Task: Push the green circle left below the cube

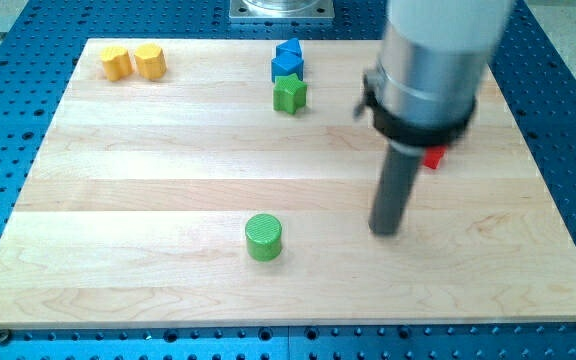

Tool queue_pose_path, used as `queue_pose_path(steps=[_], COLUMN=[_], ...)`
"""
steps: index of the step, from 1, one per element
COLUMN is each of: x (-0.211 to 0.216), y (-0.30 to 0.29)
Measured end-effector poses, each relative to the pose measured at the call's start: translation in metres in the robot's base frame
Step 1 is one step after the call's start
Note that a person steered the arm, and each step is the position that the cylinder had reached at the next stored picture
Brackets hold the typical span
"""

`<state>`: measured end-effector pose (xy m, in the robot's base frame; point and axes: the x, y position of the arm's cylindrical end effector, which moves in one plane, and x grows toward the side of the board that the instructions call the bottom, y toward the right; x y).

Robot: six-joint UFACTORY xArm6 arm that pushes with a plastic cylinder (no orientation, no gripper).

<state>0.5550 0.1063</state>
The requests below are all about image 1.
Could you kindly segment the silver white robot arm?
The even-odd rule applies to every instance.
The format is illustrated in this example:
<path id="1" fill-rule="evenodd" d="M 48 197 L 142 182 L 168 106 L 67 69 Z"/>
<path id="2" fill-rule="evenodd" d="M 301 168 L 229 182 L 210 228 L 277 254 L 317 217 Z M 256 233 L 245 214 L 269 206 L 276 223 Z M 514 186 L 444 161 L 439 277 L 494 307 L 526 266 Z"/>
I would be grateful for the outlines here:
<path id="1" fill-rule="evenodd" d="M 513 7 L 513 0 L 390 0 L 376 65 L 364 75 L 375 129 L 419 148 L 460 137 Z"/>

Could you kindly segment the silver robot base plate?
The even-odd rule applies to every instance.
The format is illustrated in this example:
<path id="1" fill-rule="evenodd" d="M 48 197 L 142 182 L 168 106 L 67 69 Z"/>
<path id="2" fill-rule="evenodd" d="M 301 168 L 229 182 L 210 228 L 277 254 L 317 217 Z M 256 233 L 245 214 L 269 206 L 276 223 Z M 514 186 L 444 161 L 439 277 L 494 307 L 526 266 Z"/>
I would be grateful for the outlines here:
<path id="1" fill-rule="evenodd" d="M 335 17 L 333 0 L 231 0 L 229 18 L 261 19 L 323 19 Z"/>

